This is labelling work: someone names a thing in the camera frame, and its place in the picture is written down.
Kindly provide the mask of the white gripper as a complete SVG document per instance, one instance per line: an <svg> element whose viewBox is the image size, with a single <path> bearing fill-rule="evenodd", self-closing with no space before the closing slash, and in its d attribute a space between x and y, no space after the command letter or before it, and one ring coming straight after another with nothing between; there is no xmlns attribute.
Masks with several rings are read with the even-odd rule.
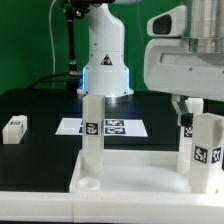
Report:
<svg viewBox="0 0 224 224"><path fill-rule="evenodd" d="M224 0L183 0L150 19L147 34L145 85L173 94L178 125L190 127L185 96L224 100Z"/></svg>

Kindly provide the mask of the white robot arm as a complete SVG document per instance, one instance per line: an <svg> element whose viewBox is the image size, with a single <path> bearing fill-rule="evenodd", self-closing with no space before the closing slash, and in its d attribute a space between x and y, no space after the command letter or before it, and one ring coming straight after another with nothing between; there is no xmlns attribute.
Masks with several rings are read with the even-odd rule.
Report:
<svg viewBox="0 0 224 224"><path fill-rule="evenodd" d="M108 5L131 1L82 1L89 21L89 61L84 68L84 91L89 94L128 93L124 26ZM144 82L151 91L172 95L181 126L193 123L187 97L224 102L224 0L183 0L150 19L147 33L152 40L145 48Z"/></svg>

